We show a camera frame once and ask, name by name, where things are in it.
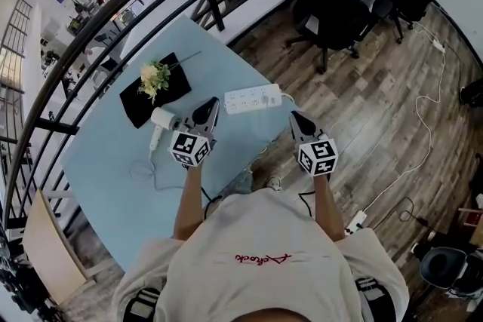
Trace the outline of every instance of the black cable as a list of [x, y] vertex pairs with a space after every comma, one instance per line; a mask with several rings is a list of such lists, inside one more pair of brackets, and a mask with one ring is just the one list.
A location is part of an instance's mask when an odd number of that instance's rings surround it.
[[218, 200], [220, 200], [221, 198], [222, 198], [222, 196], [221, 196], [221, 195], [218, 195], [218, 196], [217, 196], [217, 197], [215, 197], [213, 200], [209, 200], [208, 204], [206, 204], [206, 208], [205, 208], [205, 217], [204, 217], [204, 219], [205, 219], [205, 220], [206, 220], [206, 218], [207, 218], [207, 216], [208, 216], [208, 208], [209, 208], [209, 207], [210, 207], [210, 206], [211, 206], [213, 203], [215, 203], [215, 202], [217, 202]]
[[308, 195], [313, 195], [315, 193], [315, 191], [310, 191], [310, 192], [306, 192], [306, 193], [299, 193], [299, 198], [300, 200], [302, 200], [305, 205], [307, 206], [307, 209], [309, 210], [309, 216], [312, 217], [312, 210], [310, 209], [310, 206], [309, 204], [305, 201], [305, 199], [302, 197], [302, 196], [308, 196]]
[[205, 189], [203, 188], [203, 186], [202, 186], [202, 192], [203, 192], [203, 195], [205, 195], [205, 197], [208, 199], [208, 203], [211, 203], [211, 198], [210, 198], [210, 196], [207, 195], [207, 193], [206, 193]]
[[396, 208], [399, 205], [401, 205], [401, 203], [404, 200], [409, 201], [411, 208], [410, 208], [410, 210], [402, 210], [399, 213], [399, 216], [398, 216], [399, 221], [400, 222], [408, 222], [411, 219], [415, 219], [423, 227], [426, 227], [426, 228], [431, 229], [432, 231], [435, 231], [435, 229], [429, 225], [429, 222], [426, 219], [424, 219], [423, 217], [420, 217], [420, 216], [415, 216], [413, 214], [413, 212], [414, 212], [414, 201], [408, 196], [404, 196], [400, 201], [398, 201], [396, 203], [396, 205], [394, 207], [392, 207], [391, 210], [382, 218], [382, 220], [380, 220], [372, 229], [375, 231], [377, 227], [379, 227], [381, 224], [383, 224], [394, 213]]

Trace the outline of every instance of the desk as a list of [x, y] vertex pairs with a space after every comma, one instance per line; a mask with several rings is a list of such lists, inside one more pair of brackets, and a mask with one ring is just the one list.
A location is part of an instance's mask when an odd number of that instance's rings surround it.
[[[142, 64], [171, 52], [182, 60], [199, 50], [200, 54], [182, 64], [192, 91], [163, 107], [185, 116], [209, 97], [220, 99], [220, 117], [214, 129], [217, 144], [203, 168], [203, 187], [211, 197], [288, 126], [288, 114], [296, 107], [284, 99], [282, 106], [272, 109], [227, 115], [223, 107], [226, 91], [269, 82], [187, 17], [176, 20], [146, 46], [97, 103], [61, 159], [82, 210], [124, 270], [147, 238], [172, 236], [181, 190], [158, 193], [152, 179], [138, 182], [130, 177], [133, 161], [148, 157], [154, 124], [149, 121], [135, 129], [119, 93], [139, 77]], [[163, 133], [153, 157], [159, 188], [182, 186], [186, 176], [168, 154], [171, 137], [170, 132]]]

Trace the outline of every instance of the white power strip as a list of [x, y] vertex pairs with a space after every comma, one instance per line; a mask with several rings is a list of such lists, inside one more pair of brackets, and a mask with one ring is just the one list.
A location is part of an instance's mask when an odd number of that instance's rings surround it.
[[366, 220], [367, 217], [368, 215], [366, 215], [365, 212], [358, 210], [346, 227], [346, 236], [352, 235], [354, 232], [361, 229], [362, 223], [364, 222], [364, 220]]
[[277, 84], [250, 87], [225, 93], [228, 114], [238, 114], [281, 105], [281, 91]]

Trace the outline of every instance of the shoe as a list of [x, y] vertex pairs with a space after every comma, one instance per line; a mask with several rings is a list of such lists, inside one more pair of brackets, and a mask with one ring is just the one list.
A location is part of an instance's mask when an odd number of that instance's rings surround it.
[[436, 232], [435, 231], [431, 231], [428, 235], [428, 241], [431, 241], [434, 237], [436, 236]]
[[281, 178], [280, 176], [271, 176], [266, 182], [266, 187], [273, 189], [275, 192], [280, 192], [281, 189]]

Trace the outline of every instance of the yellow flower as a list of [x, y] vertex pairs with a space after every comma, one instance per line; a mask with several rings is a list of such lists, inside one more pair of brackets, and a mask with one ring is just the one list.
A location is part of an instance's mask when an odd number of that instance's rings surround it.
[[141, 81], [148, 82], [151, 78], [156, 77], [158, 69], [155, 66], [145, 65], [141, 67]]
[[148, 94], [151, 98], [156, 97], [157, 90], [151, 84], [144, 85], [144, 93]]

